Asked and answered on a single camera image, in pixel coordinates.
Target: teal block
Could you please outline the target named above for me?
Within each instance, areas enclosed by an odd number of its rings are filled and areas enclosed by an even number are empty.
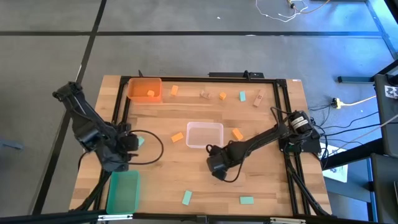
[[[253,197],[241,197],[241,205],[252,205],[254,204]]]
[[[239,99],[241,100],[241,102],[246,101],[246,94],[244,94],[244,91],[239,92]]]
[[[191,201],[192,192],[189,190],[185,191],[184,198],[182,199],[182,203],[184,205],[189,205],[189,201]]]
[[[141,147],[142,144],[144,143],[145,139],[141,136],[138,136],[138,147]]]

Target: gray floor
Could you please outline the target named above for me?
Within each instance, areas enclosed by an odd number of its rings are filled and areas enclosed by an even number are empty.
[[[320,4],[308,1],[310,8]],[[99,5],[99,0],[2,0],[0,31],[91,30]],[[289,13],[284,1],[263,0],[259,6],[270,16]],[[99,29],[377,31],[363,2],[333,2],[317,13],[282,23],[259,15],[253,0],[203,0],[200,4],[194,0],[113,0],[107,3]],[[25,145],[23,151],[0,151],[2,217],[25,215],[32,208],[63,113],[51,93],[75,79],[87,41],[87,37],[0,37],[0,137]],[[269,78],[301,79],[311,108],[333,97],[351,103],[374,95],[371,85],[337,84],[336,78],[369,77],[391,62],[389,50],[378,37],[97,37],[83,88],[93,105],[103,75],[136,75],[140,69],[147,76],[204,77],[208,72],[247,69]],[[325,126],[348,124],[375,111],[376,100],[331,110]],[[311,115],[321,123],[326,112]],[[353,126],[377,122],[376,115]],[[336,138],[349,141],[364,132]],[[360,141],[380,135],[375,132]],[[338,141],[331,144],[341,146]],[[81,147],[69,130],[44,212],[68,209],[80,154]]]

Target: wooden tabletop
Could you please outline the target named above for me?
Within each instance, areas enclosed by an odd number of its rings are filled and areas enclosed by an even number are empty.
[[[111,121],[120,76],[104,76],[95,110],[105,120]],[[293,110],[307,110],[303,86],[300,80],[287,80],[289,98]],[[170,96],[172,85],[178,85],[177,96]],[[199,83],[163,82],[162,103],[132,103],[127,121],[133,129],[144,129],[158,135],[165,151],[160,161],[147,166],[130,166],[141,175],[139,213],[212,214],[212,215],[278,215],[291,216],[289,188],[282,153],[277,141],[270,143],[249,156],[243,165],[239,179],[234,183],[222,182],[208,170],[204,149],[191,149],[185,144],[187,123],[191,121],[216,122],[224,126],[224,144],[234,139],[233,128],[239,128],[249,139],[275,125],[270,107],[275,106],[272,85],[263,83]],[[258,108],[252,104],[260,89],[264,95]],[[210,100],[200,98],[201,90],[213,94]],[[218,94],[227,94],[220,100]],[[246,92],[246,101],[239,101],[239,92]],[[280,90],[282,105],[283,94]],[[124,100],[119,114],[119,121]],[[172,143],[171,136],[182,132],[184,139]],[[134,162],[155,159],[160,144],[150,135],[138,133],[145,143],[136,152]],[[301,154],[305,183],[322,208],[331,213],[325,181],[319,161],[312,155]],[[94,154],[84,157],[76,180],[70,208],[79,206],[98,181],[101,166]],[[228,171],[227,179],[233,179],[238,171]],[[297,186],[297,203],[303,212],[300,191]],[[193,192],[188,206],[182,204],[186,190]],[[101,207],[105,207],[108,186],[104,188]],[[240,196],[254,197],[254,205],[240,205]]]

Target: green plastic container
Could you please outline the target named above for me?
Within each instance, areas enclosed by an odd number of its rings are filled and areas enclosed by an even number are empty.
[[[109,185],[106,213],[132,214],[138,209],[140,177],[136,170],[113,172]]]

